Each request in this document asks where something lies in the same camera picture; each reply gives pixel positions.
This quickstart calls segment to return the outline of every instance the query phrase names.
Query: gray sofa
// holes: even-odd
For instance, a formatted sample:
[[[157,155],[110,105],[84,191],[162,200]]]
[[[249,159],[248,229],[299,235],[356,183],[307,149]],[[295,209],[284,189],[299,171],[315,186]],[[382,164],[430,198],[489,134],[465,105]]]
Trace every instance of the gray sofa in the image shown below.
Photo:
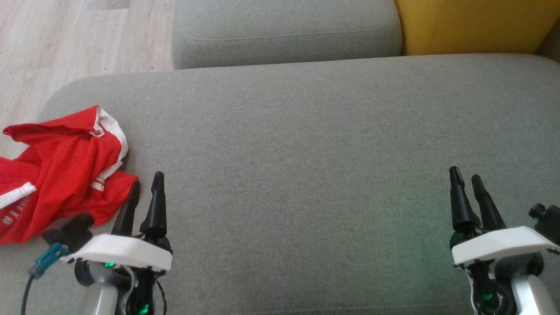
[[[306,3],[319,1],[299,2],[302,16],[294,19],[301,24],[339,17],[308,10]],[[368,56],[358,49],[364,38],[354,35],[298,37],[292,49],[275,41],[209,48],[188,35],[181,39],[186,33],[234,38],[233,30],[242,29],[238,22],[266,25],[253,25],[251,36],[277,29],[263,17],[243,13],[228,20],[218,12],[250,3],[252,14],[268,14],[257,1],[209,3],[216,5],[202,10],[202,1],[178,3],[178,12],[182,5],[200,9],[191,18],[215,17],[209,24],[216,29],[197,33],[201,26],[178,26],[176,19],[176,67],[248,64],[253,57],[269,63],[398,54],[387,35],[374,33],[360,34],[379,36]],[[321,3],[348,8],[337,20],[339,29],[378,27],[349,18],[370,1]],[[385,12],[386,21],[392,2],[377,4],[379,10],[372,10]],[[316,32],[297,27],[282,32]],[[334,45],[333,54],[309,52],[322,45]],[[227,55],[229,47],[233,55]],[[480,174],[508,226],[531,225],[527,211],[537,202],[560,203],[560,64],[534,55],[369,58],[86,78],[59,90],[41,120],[92,105],[106,109],[127,135],[124,170],[138,174],[144,187],[155,171],[166,174],[174,261],[162,285],[170,315],[472,314],[467,278],[451,266],[448,168]],[[144,190],[137,226],[149,200]],[[2,291],[6,314],[17,312],[27,268],[45,248],[40,239],[0,248],[0,275],[10,288]],[[541,279],[560,307],[560,259],[544,257]],[[76,313],[82,292],[72,268],[56,265],[34,283],[28,314]]]

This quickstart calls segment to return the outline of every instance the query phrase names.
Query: gray cushion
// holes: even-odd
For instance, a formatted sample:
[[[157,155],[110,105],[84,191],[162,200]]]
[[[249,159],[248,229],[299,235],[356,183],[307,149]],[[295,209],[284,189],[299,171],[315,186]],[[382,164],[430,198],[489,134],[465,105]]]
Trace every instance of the gray cushion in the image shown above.
[[[175,69],[400,55],[393,0],[180,0]]]
[[[559,100],[545,58],[440,55],[87,78],[42,119],[99,104],[119,121],[144,187],[136,228],[166,174],[170,315],[472,314],[447,169],[480,174],[506,224],[531,225],[533,204],[560,203]],[[7,314],[45,248],[0,248]],[[544,257],[558,303],[560,260]],[[74,313],[81,291],[57,265],[29,314]]]

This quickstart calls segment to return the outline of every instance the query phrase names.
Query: gray wire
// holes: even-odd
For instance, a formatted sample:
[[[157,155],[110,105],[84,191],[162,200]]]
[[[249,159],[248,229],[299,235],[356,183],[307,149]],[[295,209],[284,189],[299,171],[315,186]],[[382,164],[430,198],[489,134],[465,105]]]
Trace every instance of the gray wire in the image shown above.
[[[127,302],[128,299],[130,298],[130,295],[132,294],[132,291],[134,290],[134,286],[136,284],[136,277],[134,276],[134,272],[132,271],[132,269],[130,269],[130,267],[124,267],[124,269],[130,275],[130,289],[123,295],[123,297],[120,300],[120,313],[126,315]]]

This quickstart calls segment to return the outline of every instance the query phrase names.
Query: robotic arm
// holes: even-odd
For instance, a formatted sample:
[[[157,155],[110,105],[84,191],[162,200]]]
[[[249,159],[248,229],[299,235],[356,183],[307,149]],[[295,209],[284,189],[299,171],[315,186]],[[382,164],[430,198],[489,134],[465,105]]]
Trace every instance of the robotic arm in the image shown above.
[[[463,176],[449,169],[451,213],[455,233],[450,240],[454,267],[466,272],[471,303],[477,315],[557,315],[554,303],[537,278],[543,270],[541,251],[560,254],[560,209],[535,205],[529,215],[534,229],[506,228],[480,176],[472,177],[480,219],[465,193]]]
[[[51,246],[30,270],[21,313],[25,314],[31,280],[39,279],[54,262],[75,263],[76,280],[87,287],[80,308],[83,315],[152,315],[153,288],[157,279],[171,269],[171,245],[167,234],[164,175],[157,172],[152,183],[152,200],[140,235],[132,236],[134,212],[140,183],[134,182],[111,234],[92,237],[88,228],[93,218],[80,214],[58,220],[43,233]],[[164,296],[164,314],[166,313]]]

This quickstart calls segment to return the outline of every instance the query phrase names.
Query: black cable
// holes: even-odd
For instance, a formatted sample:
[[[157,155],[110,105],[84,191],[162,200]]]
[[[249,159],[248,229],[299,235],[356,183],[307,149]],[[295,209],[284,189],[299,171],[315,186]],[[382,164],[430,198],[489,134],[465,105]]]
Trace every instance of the black cable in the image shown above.
[[[156,281],[156,283],[157,283],[157,286],[160,287],[161,298],[164,300],[164,315],[165,315],[165,314],[167,314],[167,300],[165,299],[164,289],[162,288],[159,281]]]
[[[29,296],[29,290],[31,289],[31,283],[33,282],[33,275],[29,276],[27,284],[25,285],[24,297],[21,301],[21,315],[25,315],[25,309],[27,308],[27,297]]]

